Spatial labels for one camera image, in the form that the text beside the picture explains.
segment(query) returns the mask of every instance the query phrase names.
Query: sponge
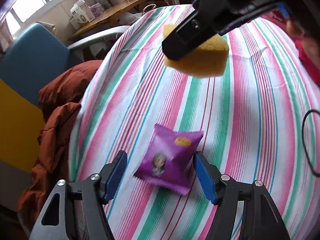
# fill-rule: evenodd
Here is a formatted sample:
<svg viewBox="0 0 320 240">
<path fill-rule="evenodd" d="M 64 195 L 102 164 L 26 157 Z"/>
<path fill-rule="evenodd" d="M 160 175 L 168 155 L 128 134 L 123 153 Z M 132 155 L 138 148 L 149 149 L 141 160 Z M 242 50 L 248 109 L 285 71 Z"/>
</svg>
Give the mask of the sponge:
<svg viewBox="0 0 320 240">
<path fill-rule="evenodd" d="M 163 38 L 165 39 L 176 27 L 177 25 L 165 25 Z M 228 54 L 227 42 L 216 34 L 178 61 L 168 59 L 164 55 L 164 65 L 200 78 L 222 76 Z"/>
</svg>

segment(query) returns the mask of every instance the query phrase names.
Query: tablecloth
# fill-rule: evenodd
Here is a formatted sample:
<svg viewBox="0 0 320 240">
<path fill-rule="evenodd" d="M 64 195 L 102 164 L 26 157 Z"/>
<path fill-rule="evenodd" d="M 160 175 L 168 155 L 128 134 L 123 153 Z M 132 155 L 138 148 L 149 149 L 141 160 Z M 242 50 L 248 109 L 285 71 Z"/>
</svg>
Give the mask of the tablecloth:
<svg viewBox="0 0 320 240">
<path fill-rule="evenodd" d="M 307 110 L 319 108 L 319 88 L 290 38 L 261 18 L 223 36 L 230 52 L 222 77 L 199 79 L 164 66 L 163 27 L 180 23 L 192 10 L 177 5 L 146 13 L 107 54 L 71 134 L 70 178 L 99 172 L 124 150 L 126 171 L 104 207 L 115 239 L 205 239 L 216 207 L 205 198 L 193 168 L 186 196 L 133 177 L 155 123 L 202 130 L 198 150 L 209 163 L 237 181 L 262 180 L 291 239 L 303 239 L 320 214 L 320 180 L 304 156 L 301 122 Z M 305 129 L 318 168 L 320 119 L 308 118 Z M 242 208 L 239 202 L 232 239 L 239 236 Z"/>
</svg>

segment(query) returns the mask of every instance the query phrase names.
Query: chair backrest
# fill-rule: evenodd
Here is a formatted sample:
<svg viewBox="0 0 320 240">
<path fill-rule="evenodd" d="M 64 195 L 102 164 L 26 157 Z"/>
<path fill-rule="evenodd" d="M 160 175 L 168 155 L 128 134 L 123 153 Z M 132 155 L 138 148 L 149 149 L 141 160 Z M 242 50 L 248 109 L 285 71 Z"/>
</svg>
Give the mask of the chair backrest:
<svg viewBox="0 0 320 240">
<path fill-rule="evenodd" d="M 0 61 L 0 79 L 33 105 L 39 90 L 81 63 L 41 24 L 36 23 L 9 47 Z"/>
</svg>

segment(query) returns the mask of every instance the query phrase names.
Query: plastic bag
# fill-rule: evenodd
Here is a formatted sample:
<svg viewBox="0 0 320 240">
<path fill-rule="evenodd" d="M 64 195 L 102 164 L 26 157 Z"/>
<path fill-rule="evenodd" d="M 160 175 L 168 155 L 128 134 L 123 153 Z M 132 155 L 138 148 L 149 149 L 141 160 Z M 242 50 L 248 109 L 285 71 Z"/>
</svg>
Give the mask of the plastic bag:
<svg viewBox="0 0 320 240">
<path fill-rule="evenodd" d="M 202 131 L 174 132 L 156 124 L 155 137 L 134 175 L 186 195 L 191 186 L 186 168 L 202 136 Z"/>
</svg>

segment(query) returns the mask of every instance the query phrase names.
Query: silver bolt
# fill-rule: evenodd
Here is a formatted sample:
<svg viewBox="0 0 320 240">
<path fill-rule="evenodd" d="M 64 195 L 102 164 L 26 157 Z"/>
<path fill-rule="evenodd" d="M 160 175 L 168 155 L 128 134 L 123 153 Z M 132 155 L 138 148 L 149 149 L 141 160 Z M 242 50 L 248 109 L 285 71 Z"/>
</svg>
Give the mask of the silver bolt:
<svg viewBox="0 0 320 240">
<path fill-rule="evenodd" d="M 57 182 L 58 186 L 63 186 L 66 183 L 64 179 L 61 179 Z"/>
<path fill-rule="evenodd" d="M 97 173 L 92 174 L 92 175 L 90 176 L 90 179 L 91 179 L 91 180 L 97 180 L 97 179 L 99 179 L 99 178 L 100 178 L 100 176 L 99 176 L 99 174 L 97 174 Z"/>
<path fill-rule="evenodd" d="M 194 28 L 194 29 L 199 29 L 200 28 L 200 22 L 198 20 L 195 20 L 193 19 L 191 21 L 191 26 Z"/>
<path fill-rule="evenodd" d="M 256 180 L 254 183 L 255 183 L 256 186 L 258 186 L 258 187 L 261 187 L 261 186 L 263 185 L 263 183 L 262 183 L 261 180 Z"/>
<path fill-rule="evenodd" d="M 230 176 L 227 175 L 227 174 L 223 174 L 223 175 L 221 175 L 221 179 L 225 180 L 225 181 L 228 181 L 230 179 Z"/>
</svg>

